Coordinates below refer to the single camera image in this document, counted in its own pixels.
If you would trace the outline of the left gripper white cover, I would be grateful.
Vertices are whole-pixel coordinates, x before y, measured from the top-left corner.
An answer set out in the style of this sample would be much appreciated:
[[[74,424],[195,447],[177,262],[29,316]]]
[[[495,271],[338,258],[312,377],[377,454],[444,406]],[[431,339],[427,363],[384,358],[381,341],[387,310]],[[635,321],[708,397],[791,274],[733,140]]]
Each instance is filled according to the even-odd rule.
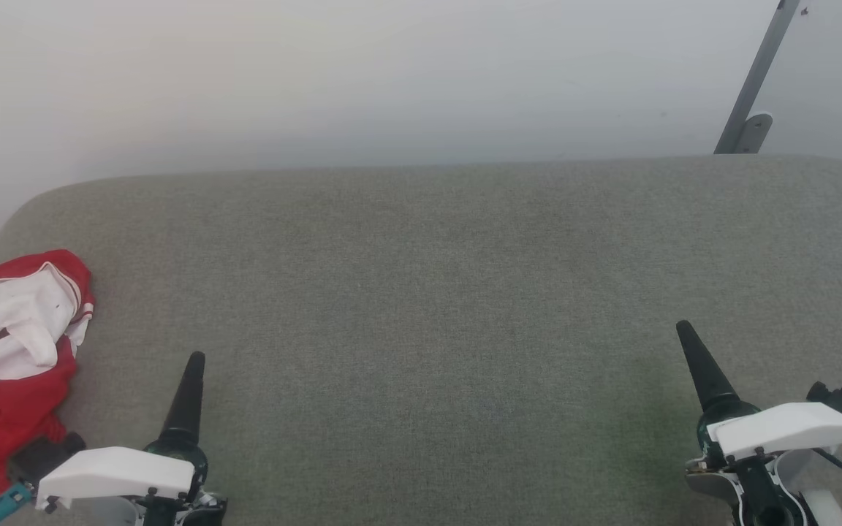
[[[228,499],[206,492],[200,448],[206,355],[191,353],[157,439],[143,450],[111,446],[70,457],[41,479],[46,513],[89,500],[107,525],[221,525]]]

